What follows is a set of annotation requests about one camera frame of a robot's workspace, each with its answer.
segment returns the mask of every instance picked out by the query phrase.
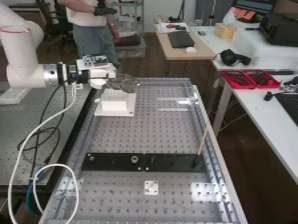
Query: metal table surface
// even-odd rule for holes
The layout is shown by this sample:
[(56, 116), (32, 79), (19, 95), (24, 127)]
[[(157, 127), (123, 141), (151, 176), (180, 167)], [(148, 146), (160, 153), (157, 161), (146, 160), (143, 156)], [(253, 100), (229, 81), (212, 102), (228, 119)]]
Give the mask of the metal table surface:
[[(91, 152), (197, 152), (211, 123), (189, 79), (139, 82), (135, 117), (95, 117), (91, 107), (68, 161), (80, 185), (72, 223), (248, 223), (212, 130), (203, 152), (204, 172), (82, 171)], [(159, 181), (156, 196), (144, 194), (148, 180)], [(74, 182), (64, 172), (40, 223), (66, 223), (75, 200)]]
[[(0, 105), (0, 187), (6, 190), (10, 183), (12, 169), (19, 154), (18, 144), (27, 137), (30, 132), (39, 125), (40, 115), (55, 89), (32, 89), (23, 99), (23, 102), (18, 105)], [(67, 88), (68, 103), (71, 102), (71, 87)], [(90, 86), (86, 86), (83, 90), (78, 92), (78, 101), (71, 110), (66, 113), (64, 120), (60, 124), (62, 139), (58, 146), (58, 150), (52, 156), (51, 163), (59, 161), (63, 153), (71, 132), (74, 130), (88, 94), (91, 92)], [(63, 109), (64, 93), (63, 88), (56, 93), (54, 100), (51, 101), (46, 118), (54, 115)], [(58, 118), (51, 121), (44, 127), (54, 127), (58, 123)], [(56, 144), (58, 134), (46, 142), (39, 148), (38, 164), (43, 163), (46, 158), (52, 152), (54, 145)], [(30, 141), (27, 147), (32, 146), (35, 140)], [(34, 150), (24, 152), (26, 157), (32, 161)], [(32, 162), (27, 159), (20, 160), (20, 165), (15, 177), (15, 185), (23, 186), (28, 184)], [(52, 172), (47, 172), (39, 185), (48, 184)]]

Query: white cable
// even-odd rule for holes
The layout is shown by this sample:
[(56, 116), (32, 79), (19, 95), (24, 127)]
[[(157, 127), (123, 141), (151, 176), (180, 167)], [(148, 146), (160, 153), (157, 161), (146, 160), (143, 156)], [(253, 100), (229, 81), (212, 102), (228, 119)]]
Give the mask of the white cable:
[(14, 167), (14, 171), (12, 171), (12, 176), (11, 176), (11, 180), (10, 180), (10, 185), (8, 185), (8, 211), (10, 211), (10, 217), (11, 217), (11, 220), (12, 220), (12, 223), (14, 224), (18, 224), (16, 222), (16, 218), (15, 218), (15, 215), (14, 215), (14, 210), (12, 210), (12, 185), (14, 185), (14, 179), (15, 179), (15, 175), (16, 175), (16, 170), (18, 170), (18, 166), (19, 166), (19, 163), (20, 163), (20, 159), (22, 159), (22, 153), (23, 153), (23, 150), (26, 148), (26, 145), (27, 145), (27, 142), (30, 141), (32, 135), (35, 134), (35, 132), (52, 120), (55, 119), (59, 115), (62, 115), (63, 113), (66, 113), (71, 107), (74, 106), (75, 102), (76, 102), (76, 84), (72, 84), (72, 102), (71, 104), (68, 105), (68, 107), (62, 110), (59, 113), (56, 113), (52, 117), (50, 117), (36, 128), (35, 130), (30, 133), (30, 135), (27, 136), (26, 138), (26, 141), (23, 142), (22, 144), (22, 148), (20, 148), (20, 151), (19, 151), (19, 155), (18, 155), (18, 159), (16, 159), (16, 163), (15, 163), (15, 167)]
[(78, 186), (78, 180), (76, 180), (75, 172), (74, 172), (74, 170), (72, 170), (67, 165), (64, 165), (64, 164), (50, 164), (50, 165), (44, 166), (44, 167), (36, 172), (36, 174), (35, 174), (35, 178), (34, 178), (34, 183), (32, 183), (32, 184), (34, 184), (35, 201), (36, 201), (36, 205), (38, 205), (38, 207), (39, 207), (39, 210), (40, 210), (40, 212), (42, 212), (42, 214), (43, 214), (43, 213), (44, 213), (44, 210), (43, 210), (43, 208), (42, 208), (42, 206), (40, 206), (40, 201), (39, 201), (38, 192), (36, 192), (36, 181), (38, 181), (38, 179), (39, 179), (39, 175), (40, 175), (40, 173), (42, 173), (46, 169), (48, 169), (48, 168), (51, 168), (51, 167), (56, 167), (56, 166), (60, 166), (60, 167), (66, 168), (66, 169), (71, 172), (71, 174), (72, 174), (72, 179), (74, 179), (74, 185), (75, 185), (75, 188), (76, 188), (76, 205), (75, 205), (75, 209), (74, 209), (72, 215), (71, 215), (68, 221), (66, 222), (66, 224), (70, 224), (71, 221), (72, 221), (72, 219), (74, 219), (74, 217), (75, 217), (75, 215), (76, 215), (78, 208), (79, 208), (79, 186)]
[[(216, 6), (217, 6), (217, 0), (213, 1), (212, 16), (215, 16)], [(213, 22), (213, 19), (209, 18), (209, 26), (212, 26), (212, 22)]]
[(217, 6), (217, 0), (213, 1), (213, 6), (212, 6), (212, 15), (215, 16), (216, 12), (216, 6)]
[(220, 131), (223, 131), (231, 124), (233, 124), (236, 121), (239, 121), (245, 115), (248, 115), (247, 113), (245, 114), (243, 114), (239, 118), (236, 118), (232, 122), (229, 122), (227, 125), (225, 125), (225, 127), (220, 130)]

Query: small metal plate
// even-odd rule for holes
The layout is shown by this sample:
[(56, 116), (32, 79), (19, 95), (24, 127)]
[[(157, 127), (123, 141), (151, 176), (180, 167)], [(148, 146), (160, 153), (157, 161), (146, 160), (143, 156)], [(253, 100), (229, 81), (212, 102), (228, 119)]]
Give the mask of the small metal plate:
[(144, 183), (144, 194), (159, 195), (159, 181), (147, 180)]
[(207, 172), (203, 156), (196, 154), (147, 154), (146, 170), (151, 172)]
[(143, 157), (140, 153), (87, 153), (82, 170), (142, 171)]

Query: red object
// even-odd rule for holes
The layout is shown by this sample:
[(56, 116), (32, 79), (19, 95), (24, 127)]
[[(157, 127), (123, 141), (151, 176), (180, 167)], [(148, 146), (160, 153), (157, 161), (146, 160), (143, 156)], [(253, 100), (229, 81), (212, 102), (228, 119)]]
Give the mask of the red object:
[(253, 17), (255, 17), (255, 15), (256, 15), (256, 12), (255, 12), (255, 11), (249, 11), (249, 12), (247, 13), (247, 15), (244, 16), (244, 18), (248, 19), (248, 20), (252, 20)]
[(167, 25), (167, 28), (176, 28), (176, 27), (179, 27), (179, 25), (175, 25), (175, 24)]
[(239, 16), (240, 13), (241, 13), (241, 9), (240, 8), (236, 8), (235, 15)]
[(241, 12), (237, 15), (237, 18), (245, 17), (247, 12), (248, 12), (248, 10), (243, 9)]
[(223, 77), (233, 89), (255, 89), (256, 83), (249, 76), (239, 70), (223, 71)]
[(281, 83), (273, 78), (273, 76), (263, 70), (245, 70), (244, 73), (256, 83), (256, 87), (260, 89), (277, 89)]

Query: hand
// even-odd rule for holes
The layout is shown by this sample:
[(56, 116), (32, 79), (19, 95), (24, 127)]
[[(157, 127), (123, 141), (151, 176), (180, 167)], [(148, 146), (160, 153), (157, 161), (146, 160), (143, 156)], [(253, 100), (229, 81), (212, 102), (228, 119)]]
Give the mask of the hand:
[(120, 41), (119, 31), (115, 26), (110, 25), (111, 34), (114, 36), (115, 43)]
[(106, 15), (114, 15), (116, 14), (119, 11), (116, 9), (112, 8), (99, 8), (96, 7), (95, 9), (95, 16), (106, 16)]

